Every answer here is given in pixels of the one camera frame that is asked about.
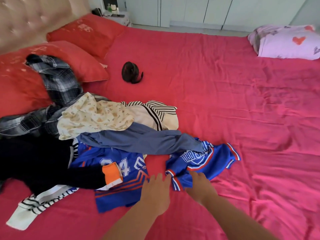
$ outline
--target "pile of clothes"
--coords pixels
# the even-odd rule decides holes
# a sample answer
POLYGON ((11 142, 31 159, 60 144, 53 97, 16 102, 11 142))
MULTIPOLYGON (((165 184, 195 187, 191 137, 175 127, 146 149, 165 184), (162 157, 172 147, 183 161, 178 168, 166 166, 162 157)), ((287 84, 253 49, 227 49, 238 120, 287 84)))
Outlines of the pile of clothes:
POLYGON ((32 54, 26 65, 41 75, 53 104, 0 119, 0 181, 21 180, 33 193, 7 221, 13 228, 25 230, 79 188, 95 190, 100 213, 134 205, 149 178, 147 154, 170 155, 166 174, 175 190, 192 186, 189 171, 212 179, 240 160, 228 143, 214 146, 178 131, 174 106, 83 93, 70 66, 54 56, 32 54))

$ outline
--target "pillowcase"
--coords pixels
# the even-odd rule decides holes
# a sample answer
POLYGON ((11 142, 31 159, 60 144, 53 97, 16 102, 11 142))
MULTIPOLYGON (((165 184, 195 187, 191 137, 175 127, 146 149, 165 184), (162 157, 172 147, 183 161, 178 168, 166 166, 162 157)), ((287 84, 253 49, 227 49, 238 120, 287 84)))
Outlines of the pillowcase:
POLYGON ((26 114, 52 101, 38 72, 25 64, 30 54, 56 56, 70 65, 79 82, 107 80, 109 75, 91 55, 66 41, 43 43, 0 55, 0 118, 26 114))
POLYGON ((320 35, 312 25, 263 25, 250 33, 248 40, 259 57, 320 58, 320 35))
POLYGON ((66 40, 82 48, 101 61, 104 59, 113 40, 124 27, 112 20, 87 14, 82 18, 47 33, 47 41, 66 40))

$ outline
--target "hand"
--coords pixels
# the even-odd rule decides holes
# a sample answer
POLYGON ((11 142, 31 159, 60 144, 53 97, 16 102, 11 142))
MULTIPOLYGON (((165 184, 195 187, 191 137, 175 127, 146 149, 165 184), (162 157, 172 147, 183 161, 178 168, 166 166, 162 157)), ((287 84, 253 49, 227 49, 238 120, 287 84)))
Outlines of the hand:
POLYGON ((152 175, 149 182, 145 180, 143 183, 140 202, 155 210, 157 216, 165 213, 170 205, 170 182, 170 175, 162 181, 162 173, 159 173, 157 178, 152 175))
POLYGON ((204 206, 211 197, 218 196, 217 191, 203 173, 193 171, 189 173, 192 176, 192 188, 186 188, 186 192, 196 202, 204 206))

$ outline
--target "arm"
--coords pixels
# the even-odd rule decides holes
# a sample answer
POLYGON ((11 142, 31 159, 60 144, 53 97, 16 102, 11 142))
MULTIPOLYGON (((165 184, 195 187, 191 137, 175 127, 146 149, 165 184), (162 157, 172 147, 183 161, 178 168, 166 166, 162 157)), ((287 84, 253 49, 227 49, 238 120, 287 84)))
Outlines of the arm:
POLYGON ((169 186, 171 176, 162 181, 162 174, 154 175, 142 186, 141 199, 116 222, 102 240, 143 240, 154 221, 169 207, 169 186))
POLYGON ((193 187, 187 188, 187 193, 211 213, 229 240, 278 240, 244 212, 218 196, 203 173, 190 172, 190 174, 193 187))

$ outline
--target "nightstand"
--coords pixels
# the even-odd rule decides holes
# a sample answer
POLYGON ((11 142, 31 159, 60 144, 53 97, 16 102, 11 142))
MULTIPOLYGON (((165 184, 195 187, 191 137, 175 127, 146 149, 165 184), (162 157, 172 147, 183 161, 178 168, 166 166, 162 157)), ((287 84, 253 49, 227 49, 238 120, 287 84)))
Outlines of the nightstand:
POLYGON ((121 25, 124 25, 124 26, 127 26, 127 27, 132 27, 132 23, 129 19, 129 12, 118 12, 118 13, 110 13, 108 11, 105 11, 104 14, 103 14, 103 17, 105 19, 110 19, 110 20, 113 20, 121 25), (120 15, 124 15, 124 17, 111 17, 112 14, 120 14, 120 15))

